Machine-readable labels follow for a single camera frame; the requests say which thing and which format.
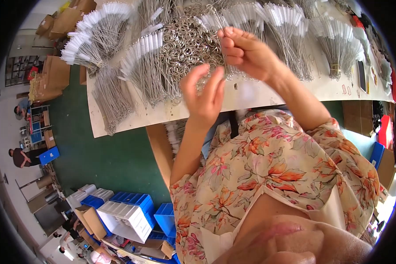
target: factory floor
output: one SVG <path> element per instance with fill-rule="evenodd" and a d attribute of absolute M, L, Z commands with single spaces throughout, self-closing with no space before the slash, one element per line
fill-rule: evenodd
<path fill-rule="evenodd" d="M 339 124 L 343 124 L 341 101 L 324 102 Z M 170 202 L 151 150 L 145 128 L 114 136 L 92 135 L 86 86 L 79 84 L 79 66 L 70 71 L 70 85 L 63 95 L 50 101 L 50 121 L 60 157 L 53 161 L 66 195 L 85 184 L 118 191 L 149 193 L 154 205 Z M 345 131 L 364 156 L 370 156 L 371 139 Z"/>

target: white plastic crate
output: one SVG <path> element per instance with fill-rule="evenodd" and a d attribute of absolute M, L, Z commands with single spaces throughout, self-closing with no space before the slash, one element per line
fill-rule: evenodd
<path fill-rule="evenodd" d="M 111 190 L 98 188 L 95 192 L 91 193 L 91 195 L 102 199 L 104 202 L 107 202 L 111 197 L 113 197 L 114 192 Z"/>
<path fill-rule="evenodd" d="M 70 205 L 70 208 L 75 210 L 75 208 L 81 206 L 81 201 L 84 200 L 88 195 L 89 194 L 84 191 L 76 191 L 75 193 L 69 195 L 69 197 L 66 198 L 66 201 Z"/>
<path fill-rule="evenodd" d="M 110 232 L 118 236 L 144 244 L 151 233 L 152 228 L 137 205 L 107 201 L 97 213 Z"/>
<path fill-rule="evenodd" d="M 95 184 L 86 184 L 84 187 L 80 188 L 79 191 L 84 191 L 88 194 L 91 194 L 95 192 L 97 188 L 95 187 Z"/>

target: lip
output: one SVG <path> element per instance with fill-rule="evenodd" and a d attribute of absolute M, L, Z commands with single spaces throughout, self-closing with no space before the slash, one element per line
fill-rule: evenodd
<path fill-rule="evenodd" d="M 251 245 L 268 241 L 275 236 L 285 236 L 304 230 L 301 225 L 294 222 L 281 222 L 272 225 L 269 229 L 264 230 L 252 242 Z"/>

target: man in blue shirt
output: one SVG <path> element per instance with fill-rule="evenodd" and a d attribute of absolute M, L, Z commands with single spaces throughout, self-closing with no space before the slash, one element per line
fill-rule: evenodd
<path fill-rule="evenodd" d="M 23 98 L 18 105 L 15 107 L 14 112 L 16 114 L 16 118 L 18 120 L 26 117 L 26 112 L 28 111 L 29 106 L 31 103 L 29 102 L 28 98 Z"/>

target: floral blouse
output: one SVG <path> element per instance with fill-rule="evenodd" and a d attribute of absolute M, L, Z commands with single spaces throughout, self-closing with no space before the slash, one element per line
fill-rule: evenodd
<path fill-rule="evenodd" d="M 206 263 L 200 228 L 232 232 L 261 186 L 318 210 L 336 185 L 346 230 L 361 236 L 378 201 L 378 176 L 335 119 L 304 133 L 292 116 L 271 109 L 248 115 L 238 132 L 231 139 L 230 123 L 219 125 L 204 167 L 170 187 L 182 263 Z"/>

